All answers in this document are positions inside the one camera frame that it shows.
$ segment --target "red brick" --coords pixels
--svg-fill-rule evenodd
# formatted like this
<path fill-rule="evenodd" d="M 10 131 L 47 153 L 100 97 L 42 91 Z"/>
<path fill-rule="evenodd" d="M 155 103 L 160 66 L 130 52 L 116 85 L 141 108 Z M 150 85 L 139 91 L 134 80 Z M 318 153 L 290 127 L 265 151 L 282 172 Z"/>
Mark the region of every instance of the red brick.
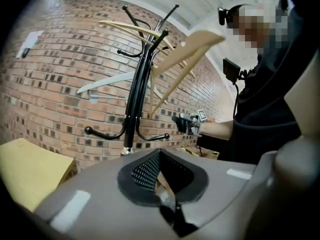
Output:
<path fill-rule="evenodd" d="M 62 149 L 61 153 L 62 153 L 62 155 L 67 156 L 67 157 L 71 157 L 71 158 L 76 158 L 76 154 L 77 154 L 77 152 L 67 150 L 67 149 Z"/>
<path fill-rule="evenodd" d="M 105 114 L 100 112 L 95 112 L 95 111 L 89 111 L 88 119 L 103 122 L 105 120 Z"/>
<path fill-rule="evenodd" d="M 79 104 L 79 98 L 71 97 L 71 96 L 65 96 L 63 100 L 63 104 L 77 107 Z"/>
<path fill-rule="evenodd" d="M 84 29 L 78 29 L 77 33 L 80 35 L 87 35 L 90 31 Z"/>
<path fill-rule="evenodd" d="M 45 74 L 42 72 L 33 72 L 32 76 L 35 79 L 41 79 L 41 80 L 43 80 L 45 78 Z"/>
<path fill-rule="evenodd" d="M 20 98 L 21 92 L 18 90 L 11 89 L 9 94 L 17 99 Z"/>
<path fill-rule="evenodd" d="M 71 61 L 72 61 L 71 59 L 67 59 L 67 58 L 56 58 L 56 59 L 54 59 L 52 64 L 62 65 L 62 66 L 70 66 Z"/>
<path fill-rule="evenodd" d="M 109 99 L 108 103 L 114 106 L 126 107 L 126 102 L 124 100 Z"/>
<path fill-rule="evenodd" d="M 87 154 L 102 155 L 102 148 L 101 147 L 86 146 L 85 152 Z"/>
<path fill-rule="evenodd" d="M 91 36 L 90 41 L 103 44 L 105 42 L 105 39 L 102 37 Z"/>
<path fill-rule="evenodd" d="M 54 128 L 54 122 L 53 121 L 51 121 L 51 120 L 48 120 L 48 119 L 43 119 L 43 126 L 45 126 L 45 127 L 49 127 L 49 128 L 51 128 L 51 129 L 53 129 Z"/>
<path fill-rule="evenodd" d="M 31 94 L 32 87 L 31 86 L 22 85 L 22 86 L 19 87 L 19 91 L 21 91 L 22 93 Z"/>
<path fill-rule="evenodd" d="M 123 106 L 115 106 L 114 114 L 124 116 L 126 113 L 126 108 Z"/>
<path fill-rule="evenodd" d="M 140 133 L 142 135 L 157 135 L 158 130 L 154 128 L 140 128 Z"/>
<path fill-rule="evenodd" d="M 68 115 L 78 117 L 78 118 L 86 118 L 87 111 L 83 109 L 78 109 L 77 107 L 71 107 Z"/>
<path fill-rule="evenodd" d="M 37 88 L 33 88 L 31 91 L 31 94 L 36 97 L 40 97 L 42 93 L 43 93 L 43 90 L 37 89 Z"/>
<path fill-rule="evenodd" d="M 57 129 L 57 125 L 56 125 L 56 130 L 60 131 L 60 132 L 63 132 L 63 133 L 67 133 L 67 125 L 66 124 L 60 124 L 60 128 Z"/>
<path fill-rule="evenodd" d="M 160 129 L 160 130 L 158 130 L 158 133 L 157 133 L 158 135 L 165 135 L 165 134 L 170 134 L 170 132 L 169 132 L 169 130 L 167 130 L 167 129 Z"/>
<path fill-rule="evenodd" d="M 52 49 L 52 50 L 60 50 L 61 49 L 61 44 L 54 44 L 54 43 L 52 43 L 52 44 L 50 44 L 49 45 L 49 49 Z"/>
<path fill-rule="evenodd" d="M 97 65 L 101 65 L 104 62 L 104 59 L 99 58 L 99 57 L 91 57 L 91 59 L 89 60 L 89 62 L 91 64 L 97 64 Z"/>
<path fill-rule="evenodd" d="M 67 59 L 72 59 L 74 55 L 75 53 L 70 51 L 62 51 L 60 54 L 61 58 L 67 58 Z"/>
<path fill-rule="evenodd" d="M 47 86 L 48 91 L 59 93 L 61 89 L 61 84 L 55 83 L 55 82 L 49 82 Z"/>
<path fill-rule="evenodd" d="M 49 92 L 49 91 L 42 91 L 41 97 L 46 100 L 58 102 L 58 103 L 62 103 L 63 100 L 65 99 L 64 95 L 59 93 Z"/>
<path fill-rule="evenodd" d="M 115 141 L 115 140 L 109 141 L 109 147 L 111 149 L 121 149 L 123 146 L 124 146 L 124 143 L 122 141 Z"/>
<path fill-rule="evenodd" d="M 55 139 L 45 136 L 44 134 L 42 134 L 42 141 L 48 145 L 54 146 L 55 145 Z"/>
<path fill-rule="evenodd" d="M 75 68 L 70 68 L 70 67 L 64 67 L 65 68 L 65 71 L 64 73 L 67 75 L 67 76 L 71 76 L 71 77 L 74 77 L 76 75 L 76 70 Z"/>
<path fill-rule="evenodd" d="M 112 132 L 113 133 L 119 133 L 122 129 L 122 125 L 121 124 L 113 124 L 112 125 Z"/>
<path fill-rule="evenodd" d="M 129 44 L 129 41 L 128 41 L 128 40 L 126 40 L 126 39 L 124 39 L 124 38 L 120 38 L 120 37 L 117 37 L 117 38 L 115 39 L 115 41 L 118 42 L 118 43 L 124 44 L 124 45 L 126 45 L 126 46 Z"/>
<path fill-rule="evenodd" d="M 45 103 L 45 108 L 46 109 L 48 109 L 48 110 L 53 110 L 53 111 L 55 111 L 56 110 L 56 106 L 57 106 L 57 104 L 55 103 L 55 102 L 52 102 L 52 101 L 47 101 L 46 103 Z"/>
<path fill-rule="evenodd" d="M 95 165 L 97 162 L 95 161 L 86 161 L 86 160 L 76 160 L 77 166 L 81 168 L 88 168 L 90 166 Z"/>
<path fill-rule="evenodd" d="M 84 61 L 84 62 L 88 62 L 90 60 L 91 56 L 87 55 L 87 54 L 76 54 L 74 56 L 74 59 L 77 61 Z"/>
<path fill-rule="evenodd" d="M 74 75 L 78 78 L 83 78 L 86 80 L 95 80 L 95 74 L 85 70 L 76 70 Z"/>
<path fill-rule="evenodd" d="M 84 42 L 87 42 L 86 40 L 78 40 L 78 39 L 68 39 L 67 43 L 69 45 L 77 45 L 77 46 L 81 46 L 84 44 Z"/>
<path fill-rule="evenodd" d="M 85 86 L 87 85 L 87 82 L 86 81 L 83 81 L 81 79 L 77 79 L 77 78 L 72 78 L 72 77 L 69 77 L 68 79 L 68 86 L 73 86 L 73 87 L 82 87 L 82 86 Z"/>
<path fill-rule="evenodd" d="M 65 66 L 56 65 L 56 66 L 54 66 L 53 72 L 57 73 L 57 74 L 65 74 L 67 69 L 68 68 Z"/>
<path fill-rule="evenodd" d="M 104 67 L 107 67 L 107 68 L 111 68 L 111 69 L 118 69 L 120 64 L 118 62 L 114 62 L 114 61 L 111 61 L 111 60 L 105 60 L 102 64 Z"/>
<path fill-rule="evenodd" d="M 38 131 L 38 127 L 39 127 L 39 124 L 33 122 L 33 121 L 29 121 L 28 122 L 28 128 L 30 130 L 33 130 L 33 131 Z"/>
<path fill-rule="evenodd" d="M 73 33 L 57 33 L 54 35 L 55 38 L 72 38 Z"/>
<path fill-rule="evenodd" d="M 74 126 L 76 124 L 76 118 L 73 116 L 62 115 L 61 123 Z"/>
<path fill-rule="evenodd" d="M 31 49 L 29 52 L 28 52 L 28 56 L 42 56 L 44 54 L 44 50 L 33 50 Z"/>
<path fill-rule="evenodd" d="M 55 42 L 57 42 L 57 41 L 58 41 L 57 38 L 43 38 L 43 39 L 42 39 L 42 43 L 43 43 L 43 44 L 55 43 Z"/>
<path fill-rule="evenodd" d="M 84 120 L 78 119 L 76 122 L 76 126 L 82 129 L 84 129 L 87 126 L 90 126 L 93 129 L 99 131 L 103 125 L 100 122 L 92 122 L 88 120 L 84 121 Z"/>
<path fill-rule="evenodd" d="M 52 57 L 44 57 L 44 56 L 30 56 L 26 57 L 28 62 L 36 62 L 36 63 L 47 63 L 51 64 L 54 61 L 54 58 Z"/>
<path fill-rule="evenodd" d="M 73 134 L 77 135 L 77 136 L 85 136 L 85 131 L 84 131 L 83 128 L 74 127 L 73 128 Z"/>
<path fill-rule="evenodd" d="M 113 96 L 117 95 L 117 89 L 112 86 L 101 86 L 98 90 L 99 92 L 102 92 L 104 94 L 109 94 Z"/>
<path fill-rule="evenodd" d="M 104 50 L 99 50 L 98 53 L 96 54 L 98 57 L 103 57 L 103 58 L 108 58 L 109 52 L 104 51 Z"/>
<path fill-rule="evenodd" d="M 140 120 L 140 126 L 141 127 L 155 127 L 156 122 L 153 120 L 147 120 L 147 119 L 141 119 Z"/>
<path fill-rule="evenodd" d="M 31 96 L 29 94 L 26 94 L 26 93 L 21 93 L 20 99 L 22 101 L 24 101 L 24 102 L 28 102 L 28 103 L 31 102 Z"/>
<path fill-rule="evenodd" d="M 40 117 L 40 116 L 37 116 L 37 115 L 34 115 L 34 114 L 29 114 L 28 117 L 27 117 L 28 120 L 32 121 L 32 122 L 35 122 L 39 125 L 42 125 L 43 124 L 43 118 Z"/>
<path fill-rule="evenodd" d="M 55 122 L 60 122 L 60 115 L 56 112 L 49 111 L 46 109 L 38 109 L 37 114 L 40 117 L 47 118 L 47 119 L 53 120 Z"/>
<path fill-rule="evenodd" d="M 61 133 L 60 140 L 63 142 L 75 143 L 75 136 L 67 133 Z"/>
<path fill-rule="evenodd" d="M 81 109 L 94 110 L 100 112 L 105 112 L 107 110 L 107 106 L 107 104 L 103 103 L 91 104 L 90 101 L 87 99 L 81 99 L 78 105 L 78 107 Z"/>
<path fill-rule="evenodd" d="M 78 140 L 77 140 L 77 144 L 79 144 L 79 145 L 85 145 L 85 144 L 86 144 L 86 141 L 85 141 L 84 138 L 79 137 Z"/>
<path fill-rule="evenodd" d="M 85 62 L 85 61 L 77 60 L 77 61 L 75 61 L 73 67 L 76 68 L 76 69 L 79 69 L 79 70 L 89 70 L 90 63 Z"/>
<path fill-rule="evenodd" d="M 38 115 L 39 111 L 42 111 L 43 109 L 39 109 L 37 106 L 29 105 L 29 112 Z"/>

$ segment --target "black mesh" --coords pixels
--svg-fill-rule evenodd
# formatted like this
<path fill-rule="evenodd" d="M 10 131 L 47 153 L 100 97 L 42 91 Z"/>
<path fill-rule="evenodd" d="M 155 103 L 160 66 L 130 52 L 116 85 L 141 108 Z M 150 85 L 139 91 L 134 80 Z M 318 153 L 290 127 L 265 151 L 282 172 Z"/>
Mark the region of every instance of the black mesh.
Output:
<path fill-rule="evenodd" d="M 164 153 L 159 156 L 160 170 L 173 193 L 178 193 L 192 182 L 194 174 L 191 170 Z"/>
<path fill-rule="evenodd" d="M 117 177 L 119 189 L 137 205 L 160 207 L 161 200 L 155 195 L 159 172 L 162 172 L 180 204 L 198 200 L 209 182 L 201 167 L 165 149 L 154 149 L 121 168 Z"/>
<path fill-rule="evenodd" d="M 146 162 L 140 164 L 131 173 L 135 184 L 143 190 L 155 192 L 156 180 L 160 172 L 159 155 L 155 154 Z"/>

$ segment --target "mesh vent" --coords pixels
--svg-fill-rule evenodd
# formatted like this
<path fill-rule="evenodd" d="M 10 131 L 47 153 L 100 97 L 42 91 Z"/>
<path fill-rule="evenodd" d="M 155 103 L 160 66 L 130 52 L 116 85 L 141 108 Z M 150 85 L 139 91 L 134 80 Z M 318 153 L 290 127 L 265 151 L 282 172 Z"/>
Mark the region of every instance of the mesh vent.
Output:
<path fill-rule="evenodd" d="M 160 159 L 156 154 L 146 162 L 136 167 L 131 173 L 135 184 L 143 190 L 154 193 L 156 180 L 160 172 Z"/>
<path fill-rule="evenodd" d="M 174 193 L 187 187 L 194 179 L 190 169 L 164 153 L 160 155 L 160 164 L 160 170 Z"/>

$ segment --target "clothes hanger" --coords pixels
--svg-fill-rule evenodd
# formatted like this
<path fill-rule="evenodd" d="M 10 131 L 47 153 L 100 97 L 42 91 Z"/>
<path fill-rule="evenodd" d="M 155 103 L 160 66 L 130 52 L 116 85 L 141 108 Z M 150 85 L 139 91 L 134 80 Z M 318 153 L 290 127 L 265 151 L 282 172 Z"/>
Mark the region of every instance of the clothes hanger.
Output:
<path fill-rule="evenodd" d="M 160 66 L 153 66 L 151 68 L 150 73 L 150 117 L 152 114 L 161 106 L 161 104 L 168 98 L 168 96 L 174 91 L 174 89 L 181 83 L 181 81 L 186 77 L 186 75 L 191 71 L 191 69 L 198 63 L 198 61 L 202 58 L 203 55 L 214 45 L 219 44 L 224 41 L 225 38 L 218 34 L 215 34 L 211 31 L 200 30 L 192 33 L 188 36 L 185 41 L 181 42 L 169 55 L 165 58 L 165 60 L 161 63 Z M 165 93 L 160 102 L 153 109 L 153 89 L 155 87 L 155 79 L 161 73 L 169 70 L 174 65 L 179 62 L 190 58 L 185 66 L 182 69 L 180 75 L 177 76 L 170 89 Z"/>
<path fill-rule="evenodd" d="M 161 33 L 159 33 L 159 32 L 156 32 L 156 31 L 153 31 L 153 30 L 150 30 L 150 29 L 146 29 L 146 28 L 142 28 L 142 27 L 139 27 L 139 26 L 127 24 L 127 23 L 122 23 L 122 22 L 116 22 L 116 21 L 111 21 L 111 20 L 101 20 L 101 21 L 99 21 L 99 24 L 103 24 L 103 25 L 107 25 L 107 26 L 119 29 L 119 30 L 121 30 L 123 32 L 126 32 L 126 33 L 132 35 L 133 37 L 135 37 L 136 39 L 139 39 L 139 40 L 141 40 L 141 41 L 143 41 L 143 42 L 145 42 L 146 44 L 149 44 L 149 45 L 153 45 L 153 43 L 151 43 L 150 41 L 148 41 L 145 38 L 141 37 L 140 35 L 127 30 L 126 28 L 131 29 L 131 30 L 135 30 L 135 31 L 138 31 L 138 32 L 142 32 L 144 34 L 148 34 L 148 35 L 154 36 L 156 38 L 159 38 L 161 36 Z M 162 40 L 162 42 L 169 48 L 169 50 L 173 51 L 175 49 L 166 37 Z M 156 49 L 159 50 L 161 53 L 165 54 L 166 56 L 169 55 L 167 52 L 165 52 L 164 50 L 162 50 L 159 47 L 157 47 Z M 187 65 L 187 63 L 184 60 L 181 63 L 179 63 L 179 66 L 182 69 L 186 65 Z M 190 75 L 193 78 L 196 78 L 195 74 L 192 71 L 190 72 Z"/>
<path fill-rule="evenodd" d="M 104 79 L 101 79 L 99 81 L 93 82 L 93 83 L 89 83 L 85 86 L 82 86 L 76 93 L 77 94 L 81 94 L 85 91 L 90 91 L 92 89 L 101 87 L 101 86 L 106 86 L 106 85 L 110 85 L 110 84 L 114 84 L 114 83 L 118 83 L 118 82 L 122 82 L 122 81 L 126 81 L 126 80 L 132 80 L 134 78 L 135 72 L 129 72 L 129 73 L 123 73 L 123 74 L 119 74 L 119 75 L 115 75 L 112 77 L 107 77 Z M 147 83 L 147 86 L 149 88 L 151 88 L 151 83 L 150 80 Z M 161 93 L 157 90 L 157 88 L 153 89 L 155 95 L 161 100 L 162 99 L 162 95 Z M 115 99 L 114 96 L 105 96 L 103 97 L 104 99 Z"/>

